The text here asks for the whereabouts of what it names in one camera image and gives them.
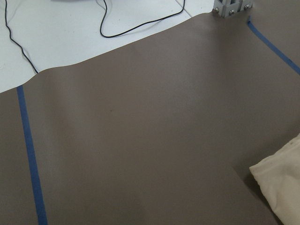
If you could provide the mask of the beige long sleeve graphic shirt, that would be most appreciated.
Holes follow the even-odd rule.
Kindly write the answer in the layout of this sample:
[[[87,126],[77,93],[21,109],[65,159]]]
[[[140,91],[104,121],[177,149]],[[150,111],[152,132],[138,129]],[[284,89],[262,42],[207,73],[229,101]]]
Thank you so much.
[[[300,136],[249,168],[272,211],[285,225],[300,223]]]

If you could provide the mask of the aluminium frame post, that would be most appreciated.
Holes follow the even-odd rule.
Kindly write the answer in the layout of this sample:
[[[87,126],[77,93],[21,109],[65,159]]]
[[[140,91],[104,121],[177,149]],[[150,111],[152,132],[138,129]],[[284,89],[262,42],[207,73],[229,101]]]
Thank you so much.
[[[253,6],[253,0],[215,0],[212,12],[222,18],[247,11]]]

